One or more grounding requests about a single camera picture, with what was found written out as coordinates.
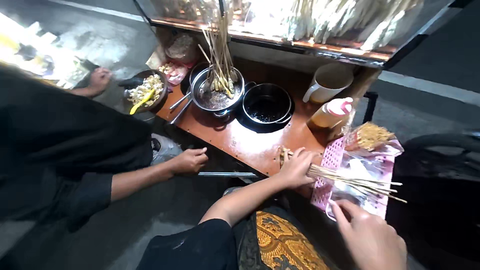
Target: wooden board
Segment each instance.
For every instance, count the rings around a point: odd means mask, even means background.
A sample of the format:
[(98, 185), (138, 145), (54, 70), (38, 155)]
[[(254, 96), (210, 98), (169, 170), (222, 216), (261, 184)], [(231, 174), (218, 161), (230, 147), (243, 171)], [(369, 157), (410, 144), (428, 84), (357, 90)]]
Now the wooden board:
[[(177, 120), (176, 125), (179, 128), (265, 175), (273, 175), (280, 170), (279, 148), (282, 146), (292, 150), (306, 147), (309, 151), (323, 153), (329, 134), (325, 131), (312, 132), (306, 125), (307, 120), (320, 105), (304, 103), (301, 100), (312, 80), (311, 75), (242, 59), (235, 60), (235, 67), (242, 73), (246, 82), (273, 83), (290, 93), (295, 103), (295, 111), (288, 125), (272, 133), (256, 133), (243, 126), (237, 119), (224, 123), (211, 113), (199, 109), (192, 102)], [(173, 93), (168, 95), (157, 115), (167, 121), (173, 120), (187, 101), (184, 100), (174, 110), (170, 110), (169, 107), (182, 96), (180, 87), (174, 87)], [(314, 163), (320, 164), (320, 161), (318, 159)]]

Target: cup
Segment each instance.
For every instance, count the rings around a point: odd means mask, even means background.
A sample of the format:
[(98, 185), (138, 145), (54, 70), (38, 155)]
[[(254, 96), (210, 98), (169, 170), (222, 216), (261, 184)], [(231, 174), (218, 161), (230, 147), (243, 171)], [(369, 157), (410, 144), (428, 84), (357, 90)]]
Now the cup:
[(353, 82), (353, 72), (340, 63), (326, 64), (317, 69), (310, 88), (303, 96), (303, 102), (308, 100), (324, 103), (347, 88)]

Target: plastic bottle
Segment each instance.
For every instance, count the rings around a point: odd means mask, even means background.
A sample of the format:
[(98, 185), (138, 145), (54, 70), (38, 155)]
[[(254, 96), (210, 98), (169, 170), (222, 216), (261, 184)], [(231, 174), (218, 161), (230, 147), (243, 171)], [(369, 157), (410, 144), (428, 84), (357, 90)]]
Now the plastic bottle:
[(325, 103), (310, 117), (307, 126), (311, 129), (336, 126), (352, 111), (352, 102), (352, 98), (336, 98)]

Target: bundle of skewers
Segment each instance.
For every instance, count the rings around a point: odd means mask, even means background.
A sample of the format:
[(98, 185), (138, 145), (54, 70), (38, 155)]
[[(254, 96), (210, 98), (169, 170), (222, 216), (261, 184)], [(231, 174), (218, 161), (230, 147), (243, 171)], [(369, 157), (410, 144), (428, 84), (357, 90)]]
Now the bundle of skewers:
[[(284, 156), (284, 153), (288, 153), (289, 157), (293, 156), (293, 152), (289, 151), (286, 148), (282, 149), (280, 156)], [(345, 177), (345, 176), (339, 175), (335, 170), (320, 167), (315, 164), (310, 165), (307, 175), (312, 177), (325, 177), (333, 181), (340, 181), (363, 193), (368, 192), (375, 195), (384, 195), (404, 203), (407, 202), (405, 200), (402, 200), (390, 194), (390, 193), (396, 193), (397, 191), (395, 189), (389, 188), (389, 185), (402, 185), (402, 183), (385, 182), (385, 181), (373, 180), (373, 179), (358, 179), (358, 178)]]
[(211, 16), (211, 21), (205, 31), (202, 29), (210, 49), (210, 57), (200, 47), (207, 61), (213, 67), (209, 69), (205, 87), (211, 91), (223, 92), (228, 98), (235, 96), (233, 84), (238, 81), (237, 73), (233, 70), (233, 61), (228, 50), (228, 14), (220, 9)]

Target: pink plastic basket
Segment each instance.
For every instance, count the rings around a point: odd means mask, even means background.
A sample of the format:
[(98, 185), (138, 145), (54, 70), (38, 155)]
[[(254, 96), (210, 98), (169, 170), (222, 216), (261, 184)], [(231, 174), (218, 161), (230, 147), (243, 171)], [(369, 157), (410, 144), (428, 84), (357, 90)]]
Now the pink plastic basket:
[[(344, 147), (345, 140), (343, 137), (329, 143), (325, 148), (322, 163), (320, 165), (325, 168), (338, 169), (342, 162)], [(384, 174), (379, 180), (390, 182), (392, 181), (395, 158), (391, 156), (384, 156), (382, 158), (384, 159)], [(329, 207), (328, 200), (332, 196), (332, 190), (334, 188), (333, 185), (333, 181), (320, 177), (320, 179), (315, 182), (310, 202), (318, 207), (322, 212), (326, 212), (329, 218), (335, 220), (334, 217), (329, 215), (329, 211), (327, 211), (327, 208)], [(376, 215), (385, 218), (387, 202), (387, 196), (382, 196), (379, 198), (377, 205), (375, 206)]]

